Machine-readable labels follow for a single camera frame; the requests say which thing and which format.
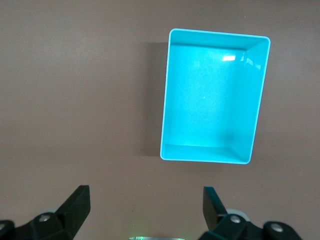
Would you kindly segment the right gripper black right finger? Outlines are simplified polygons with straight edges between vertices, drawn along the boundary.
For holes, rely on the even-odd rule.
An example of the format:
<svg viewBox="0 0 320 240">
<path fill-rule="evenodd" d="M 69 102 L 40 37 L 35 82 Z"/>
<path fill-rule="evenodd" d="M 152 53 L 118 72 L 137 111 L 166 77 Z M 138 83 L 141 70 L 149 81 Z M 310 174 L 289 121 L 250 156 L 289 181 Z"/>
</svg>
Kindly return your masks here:
<svg viewBox="0 0 320 240">
<path fill-rule="evenodd" d="M 267 221 L 258 227 L 237 213 L 228 213 L 212 186 L 203 188 L 202 212 L 208 231 L 199 240 L 303 240 L 286 223 Z"/>
</svg>

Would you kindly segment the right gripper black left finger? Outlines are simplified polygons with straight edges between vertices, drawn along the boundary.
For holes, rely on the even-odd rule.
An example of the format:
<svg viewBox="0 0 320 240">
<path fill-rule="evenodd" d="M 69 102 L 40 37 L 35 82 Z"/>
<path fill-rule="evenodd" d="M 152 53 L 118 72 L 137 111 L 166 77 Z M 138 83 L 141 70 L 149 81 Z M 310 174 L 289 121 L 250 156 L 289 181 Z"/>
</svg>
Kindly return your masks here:
<svg viewBox="0 0 320 240">
<path fill-rule="evenodd" d="M 90 187 L 80 185 L 54 212 L 44 212 L 19 227 L 0 220 L 0 240 L 73 240 L 90 213 Z"/>
</svg>

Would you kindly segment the teal plastic bin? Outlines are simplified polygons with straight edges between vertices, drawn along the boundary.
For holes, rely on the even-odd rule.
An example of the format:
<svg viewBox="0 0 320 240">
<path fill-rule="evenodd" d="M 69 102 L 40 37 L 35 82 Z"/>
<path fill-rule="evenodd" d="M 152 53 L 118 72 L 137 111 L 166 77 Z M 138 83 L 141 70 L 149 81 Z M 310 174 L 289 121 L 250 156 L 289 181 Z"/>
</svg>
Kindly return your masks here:
<svg viewBox="0 0 320 240">
<path fill-rule="evenodd" d="M 251 161 L 271 40 L 174 28 L 168 35 L 159 155 L 167 161 Z"/>
</svg>

